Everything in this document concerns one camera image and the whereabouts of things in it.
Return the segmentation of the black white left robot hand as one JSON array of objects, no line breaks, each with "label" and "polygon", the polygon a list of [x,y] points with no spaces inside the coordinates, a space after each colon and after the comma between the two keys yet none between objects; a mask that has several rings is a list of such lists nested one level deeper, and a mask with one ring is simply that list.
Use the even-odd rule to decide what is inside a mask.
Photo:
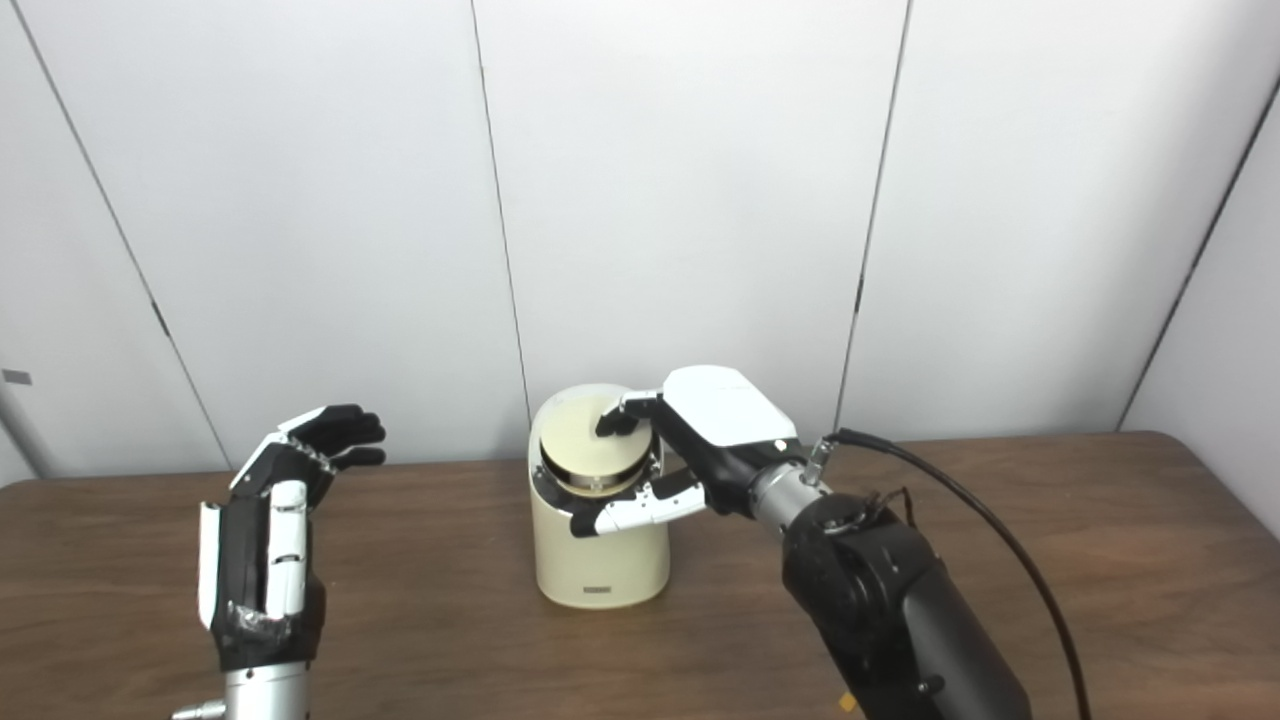
[{"label": "black white left robot hand", "polygon": [[349,468],[380,466],[387,429],[357,404],[328,405],[268,433],[228,487],[200,507],[198,618],[221,673],[317,657],[326,591],[311,559],[311,514]]}]

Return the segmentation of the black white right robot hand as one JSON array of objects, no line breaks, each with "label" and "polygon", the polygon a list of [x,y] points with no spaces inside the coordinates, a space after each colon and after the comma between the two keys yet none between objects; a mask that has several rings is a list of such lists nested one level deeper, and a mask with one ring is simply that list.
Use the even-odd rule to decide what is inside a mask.
[{"label": "black white right robot hand", "polygon": [[805,464],[797,429],[736,369],[676,369],[660,388],[630,391],[607,405],[594,433],[625,437],[641,424],[684,460],[684,469],[625,491],[602,509],[573,514],[572,537],[662,525],[710,509],[758,521],[783,539],[804,507],[820,497],[818,489],[791,495]]}]

